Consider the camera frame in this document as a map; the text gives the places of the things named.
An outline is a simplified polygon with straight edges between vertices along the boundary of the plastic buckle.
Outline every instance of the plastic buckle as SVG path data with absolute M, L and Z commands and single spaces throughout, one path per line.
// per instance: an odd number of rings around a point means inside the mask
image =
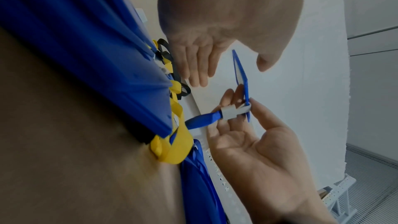
M 242 104 L 239 108 L 236 108 L 235 105 L 229 105 L 226 107 L 222 107 L 221 113 L 223 114 L 224 120 L 229 120 L 236 118 L 238 115 L 249 112 L 251 107 L 251 103 L 249 103 L 249 105 Z

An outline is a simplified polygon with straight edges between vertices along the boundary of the hand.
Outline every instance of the hand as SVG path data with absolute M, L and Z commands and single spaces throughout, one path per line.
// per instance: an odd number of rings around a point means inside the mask
M 179 73 L 206 86 L 235 40 L 259 53 L 260 71 L 280 58 L 296 28 L 303 0 L 158 0 L 159 21 Z
M 238 107 L 242 100 L 240 85 L 235 92 L 227 90 L 214 111 Z M 252 98 L 250 103 L 252 115 L 266 130 L 260 139 L 243 115 L 209 125 L 207 139 L 214 161 L 252 221 L 311 218 L 335 223 L 316 192 L 296 134 L 265 106 Z

